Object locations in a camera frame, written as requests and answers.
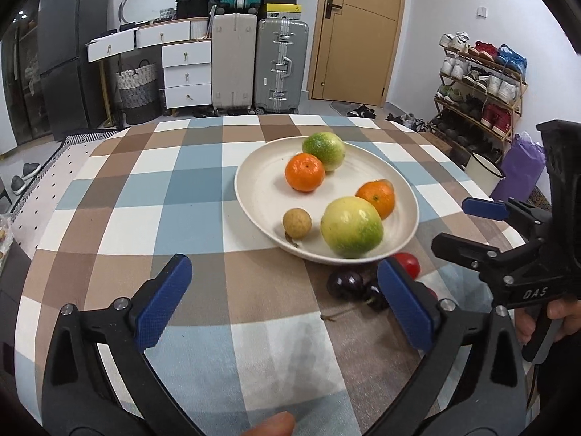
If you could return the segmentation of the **right hand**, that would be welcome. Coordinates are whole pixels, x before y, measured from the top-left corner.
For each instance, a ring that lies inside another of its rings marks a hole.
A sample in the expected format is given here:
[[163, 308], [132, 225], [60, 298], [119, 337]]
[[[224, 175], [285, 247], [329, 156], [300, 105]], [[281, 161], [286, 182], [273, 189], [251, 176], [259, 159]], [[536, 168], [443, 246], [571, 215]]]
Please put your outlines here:
[[[515, 310], [515, 328], [520, 343], [528, 343], [536, 328], [536, 321], [524, 310]], [[577, 333], [581, 328], [581, 303], [573, 297], [564, 297], [549, 303], [547, 316], [550, 320], [561, 320], [556, 333], [556, 342], [565, 336]]]

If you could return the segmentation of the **left hand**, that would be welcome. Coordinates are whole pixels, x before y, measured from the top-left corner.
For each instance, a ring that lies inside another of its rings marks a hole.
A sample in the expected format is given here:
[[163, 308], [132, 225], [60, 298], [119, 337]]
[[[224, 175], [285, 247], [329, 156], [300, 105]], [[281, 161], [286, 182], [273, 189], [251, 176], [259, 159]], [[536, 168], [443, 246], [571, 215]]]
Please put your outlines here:
[[296, 428], [294, 416], [283, 411], [242, 433], [242, 436], [292, 436]]

